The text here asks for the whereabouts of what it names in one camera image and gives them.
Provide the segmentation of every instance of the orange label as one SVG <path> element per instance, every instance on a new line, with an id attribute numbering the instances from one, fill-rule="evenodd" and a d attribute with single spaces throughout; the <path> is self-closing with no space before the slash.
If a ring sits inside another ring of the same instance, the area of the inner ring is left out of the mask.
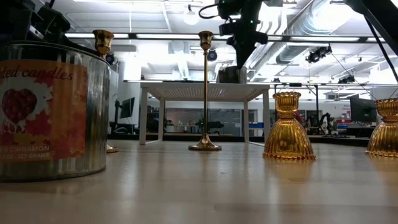
<path id="1" fill-rule="evenodd" d="M 87 68 L 47 60 L 0 62 L 0 161 L 85 152 Z"/>

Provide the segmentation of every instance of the desk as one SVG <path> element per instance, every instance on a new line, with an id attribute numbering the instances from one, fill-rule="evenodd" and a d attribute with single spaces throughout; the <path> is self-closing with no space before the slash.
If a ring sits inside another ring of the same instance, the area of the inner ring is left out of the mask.
<path id="1" fill-rule="evenodd" d="M 148 93 L 160 101 L 159 138 L 163 140 L 164 106 L 166 101 L 203 101 L 203 83 L 141 83 L 141 114 L 147 114 Z M 244 108 L 244 141 L 249 142 L 249 106 L 248 102 L 263 94 L 264 139 L 270 131 L 269 85 L 209 83 L 209 102 L 242 102 Z M 147 117 L 140 117 L 140 130 L 146 130 Z M 146 142 L 146 131 L 139 132 L 139 143 Z"/>

